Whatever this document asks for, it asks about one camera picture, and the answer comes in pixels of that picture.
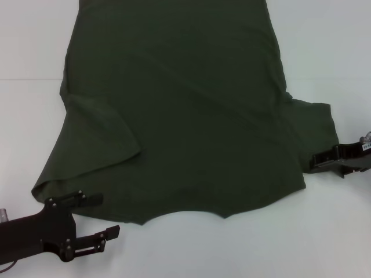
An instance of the black cable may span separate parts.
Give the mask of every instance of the black cable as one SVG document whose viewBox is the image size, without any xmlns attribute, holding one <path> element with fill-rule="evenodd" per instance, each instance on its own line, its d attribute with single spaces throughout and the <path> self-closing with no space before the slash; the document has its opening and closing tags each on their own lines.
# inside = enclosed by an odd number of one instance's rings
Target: black cable
<svg viewBox="0 0 371 278">
<path fill-rule="evenodd" d="M 15 264 L 17 263 L 17 261 L 13 262 L 11 265 L 9 265 L 7 268 L 3 269 L 3 270 L 0 270 L 0 274 L 1 273 L 4 273 L 6 271 L 8 271 L 9 269 L 11 269 Z"/>
</svg>

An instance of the sticker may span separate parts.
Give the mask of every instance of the sticker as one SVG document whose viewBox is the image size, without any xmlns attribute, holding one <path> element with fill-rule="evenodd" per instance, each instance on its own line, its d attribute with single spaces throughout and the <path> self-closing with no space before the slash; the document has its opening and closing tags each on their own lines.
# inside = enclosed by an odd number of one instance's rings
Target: sticker
<svg viewBox="0 0 371 278">
<path fill-rule="evenodd" d="M 371 149 L 371 143 L 363 144 L 362 149 L 363 151 L 367 151 L 368 149 Z"/>
</svg>

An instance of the white table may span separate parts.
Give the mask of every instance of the white table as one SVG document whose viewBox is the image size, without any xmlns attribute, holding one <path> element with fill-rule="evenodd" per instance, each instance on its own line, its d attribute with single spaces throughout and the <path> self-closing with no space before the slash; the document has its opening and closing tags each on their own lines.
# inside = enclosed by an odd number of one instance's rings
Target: white table
<svg viewBox="0 0 371 278">
<path fill-rule="evenodd" d="M 371 130 L 371 2 L 268 5 L 288 91 L 331 104 L 341 142 L 364 136 Z M 77 0 L 0 0 L 0 207 L 11 219 L 42 208 L 30 190 L 63 123 L 58 93 L 77 8 Z M 121 224 L 103 254 L 68 264 L 41 254 L 2 277 L 371 277 L 371 171 L 305 180 L 306 190 L 261 210 L 227 220 L 183 212 Z M 76 220 L 79 236 L 115 225 Z"/>
</svg>

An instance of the green t-shirt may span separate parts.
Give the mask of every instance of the green t-shirt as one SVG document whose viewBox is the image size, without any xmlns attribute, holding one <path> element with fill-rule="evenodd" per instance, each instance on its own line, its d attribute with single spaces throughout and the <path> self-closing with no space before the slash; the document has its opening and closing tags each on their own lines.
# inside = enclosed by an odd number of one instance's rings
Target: green t-shirt
<svg viewBox="0 0 371 278">
<path fill-rule="evenodd" d="M 78 214 L 228 217 L 305 188 L 338 144 L 327 104 L 293 100 L 265 0 L 80 0 L 66 119 L 32 194 L 103 193 Z"/>
</svg>

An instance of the white surface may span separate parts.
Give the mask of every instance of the white surface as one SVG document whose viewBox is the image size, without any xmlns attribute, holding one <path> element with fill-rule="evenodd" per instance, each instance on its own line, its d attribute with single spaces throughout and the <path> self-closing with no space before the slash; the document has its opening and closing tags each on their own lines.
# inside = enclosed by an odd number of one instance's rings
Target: white surface
<svg viewBox="0 0 371 278">
<path fill-rule="evenodd" d="M 371 130 L 371 2 L 268 3 L 288 91 L 332 104 L 342 142 L 364 136 Z M 11 219 L 41 209 L 30 190 L 65 112 L 60 80 L 4 79 L 61 78 L 76 13 L 77 0 L 0 0 L 0 206 Z M 306 190 L 261 210 L 227 220 L 183 212 L 145 226 L 121 224 L 103 254 L 69 264 L 42 254 L 2 277 L 371 277 L 371 172 L 305 180 Z M 80 236 L 113 225 L 76 219 Z"/>
</svg>

